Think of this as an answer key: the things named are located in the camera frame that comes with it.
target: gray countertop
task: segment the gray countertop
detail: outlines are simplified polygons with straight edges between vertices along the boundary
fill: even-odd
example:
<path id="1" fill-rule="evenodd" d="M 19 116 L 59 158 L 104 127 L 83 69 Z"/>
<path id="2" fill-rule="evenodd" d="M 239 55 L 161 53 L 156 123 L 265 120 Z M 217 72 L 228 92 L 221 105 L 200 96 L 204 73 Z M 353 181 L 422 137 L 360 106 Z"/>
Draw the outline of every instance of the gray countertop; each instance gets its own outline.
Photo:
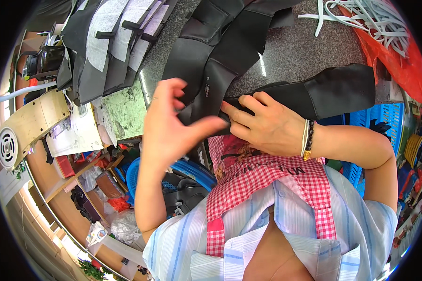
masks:
<path id="1" fill-rule="evenodd" d="M 147 53 L 139 69 L 139 79 L 148 101 L 161 79 L 170 49 L 187 21 L 186 15 L 194 11 L 198 3 L 200 0 L 179 0 L 158 41 Z M 317 0 L 304 0 L 293 6 L 293 14 L 293 26 L 268 31 L 262 56 L 265 72 L 259 60 L 231 83 L 225 96 L 240 96 L 273 82 L 302 81 L 328 67 L 366 64 L 365 55 L 351 27 L 324 21 L 319 36 L 315 37 L 317 20 L 297 18 L 299 14 L 317 14 Z"/>

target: red plastic crate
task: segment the red plastic crate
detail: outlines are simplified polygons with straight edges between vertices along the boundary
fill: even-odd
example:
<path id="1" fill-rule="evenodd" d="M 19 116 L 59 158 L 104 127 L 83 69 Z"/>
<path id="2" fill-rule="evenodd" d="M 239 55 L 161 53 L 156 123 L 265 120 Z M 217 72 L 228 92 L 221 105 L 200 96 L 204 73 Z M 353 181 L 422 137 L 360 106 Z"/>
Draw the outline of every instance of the red plastic crate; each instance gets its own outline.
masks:
<path id="1" fill-rule="evenodd" d="M 70 161 L 66 155 L 55 157 L 55 160 L 58 163 L 58 166 L 61 169 L 61 173 L 64 178 L 68 178 L 70 176 L 75 175 L 72 165 L 70 164 Z"/>

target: yellow basket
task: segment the yellow basket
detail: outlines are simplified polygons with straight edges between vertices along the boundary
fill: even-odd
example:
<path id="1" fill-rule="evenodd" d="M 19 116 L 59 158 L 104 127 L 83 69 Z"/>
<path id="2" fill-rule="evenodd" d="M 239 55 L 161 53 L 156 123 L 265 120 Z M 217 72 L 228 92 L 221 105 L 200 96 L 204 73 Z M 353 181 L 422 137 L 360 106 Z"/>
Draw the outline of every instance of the yellow basket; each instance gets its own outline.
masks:
<path id="1" fill-rule="evenodd" d="M 416 161 L 417 151 L 422 144 L 422 137 L 416 134 L 412 134 L 408 141 L 406 141 L 405 147 L 405 159 L 411 164 L 411 168 L 414 168 Z"/>

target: round vent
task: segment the round vent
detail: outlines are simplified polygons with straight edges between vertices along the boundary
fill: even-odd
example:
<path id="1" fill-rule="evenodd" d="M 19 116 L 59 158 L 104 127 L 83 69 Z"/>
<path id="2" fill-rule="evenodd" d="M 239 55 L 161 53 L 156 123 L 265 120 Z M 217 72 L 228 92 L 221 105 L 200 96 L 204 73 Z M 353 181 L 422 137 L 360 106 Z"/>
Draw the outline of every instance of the round vent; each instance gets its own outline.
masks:
<path id="1" fill-rule="evenodd" d="M 0 163 L 10 170 L 17 160 L 17 137 L 11 128 L 5 127 L 0 132 Z"/>

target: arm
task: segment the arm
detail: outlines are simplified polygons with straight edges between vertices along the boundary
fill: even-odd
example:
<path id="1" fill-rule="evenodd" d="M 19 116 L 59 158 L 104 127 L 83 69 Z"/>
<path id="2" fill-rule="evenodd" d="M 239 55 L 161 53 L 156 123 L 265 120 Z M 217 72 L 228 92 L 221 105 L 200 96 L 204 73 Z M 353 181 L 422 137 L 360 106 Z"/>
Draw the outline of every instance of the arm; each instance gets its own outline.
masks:
<path id="1" fill-rule="evenodd" d="M 173 78 L 158 83 L 144 120 L 144 135 L 135 193 L 135 216 L 145 242 L 166 220 L 161 181 L 164 171 L 198 142 L 227 126 L 217 116 L 203 118 L 190 126 L 178 120 L 175 109 L 185 105 L 177 98 L 186 82 Z"/>
<path id="2" fill-rule="evenodd" d="M 230 131 L 253 148 L 272 155 L 296 156 L 301 152 L 305 120 L 264 92 L 244 95 L 239 103 L 252 116 L 223 102 L 230 116 Z M 397 208 L 397 170 L 388 139 L 372 130 L 355 126 L 314 126 L 311 157 L 326 157 L 355 163 L 365 169 L 365 200 Z"/>
<path id="3" fill-rule="evenodd" d="M 311 157 L 352 162 L 365 169 L 364 200 L 397 209 L 394 150 L 382 134 L 356 126 L 315 126 Z"/>

